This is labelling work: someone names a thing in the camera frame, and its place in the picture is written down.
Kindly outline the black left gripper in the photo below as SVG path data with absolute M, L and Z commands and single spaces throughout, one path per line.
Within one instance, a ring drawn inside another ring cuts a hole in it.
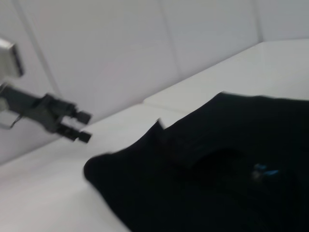
M 50 94 L 37 97 L 8 84 L 0 86 L 0 98 L 5 100 L 7 110 L 18 114 L 20 118 L 26 117 L 39 123 L 50 133 L 58 133 L 69 140 L 79 140 L 86 144 L 92 137 L 92 134 L 86 131 L 79 131 L 61 124 L 66 116 L 85 125 L 90 122 L 92 115 L 75 110 L 73 103 L 55 98 Z

